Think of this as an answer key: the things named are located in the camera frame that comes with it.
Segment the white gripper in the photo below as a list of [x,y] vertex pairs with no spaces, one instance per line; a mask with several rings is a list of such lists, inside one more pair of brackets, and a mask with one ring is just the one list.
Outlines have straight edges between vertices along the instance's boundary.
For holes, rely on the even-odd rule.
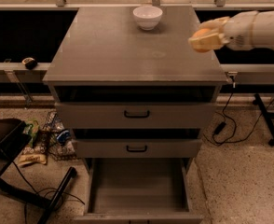
[[203,22],[199,29],[220,29],[223,27],[224,34],[210,31],[198,38],[189,38],[192,48],[220,49],[226,45],[232,50],[253,49],[253,24],[258,11],[241,12],[231,18],[228,16]]

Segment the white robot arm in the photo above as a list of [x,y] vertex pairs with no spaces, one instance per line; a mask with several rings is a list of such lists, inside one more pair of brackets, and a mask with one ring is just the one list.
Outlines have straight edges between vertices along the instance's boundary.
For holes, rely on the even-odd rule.
[[274,50],[274,11],[241,12],[203,22],[188,39],[198,52],[228,47],[232,50]]

